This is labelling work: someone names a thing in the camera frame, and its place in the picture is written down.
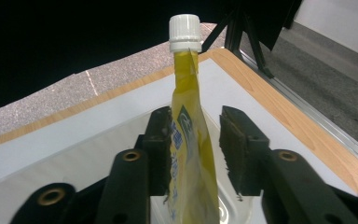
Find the white cap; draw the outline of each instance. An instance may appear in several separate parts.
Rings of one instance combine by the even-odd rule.
[[[170,19],[170,52],[202,51],[200,19],[191,14],[182,14]]]

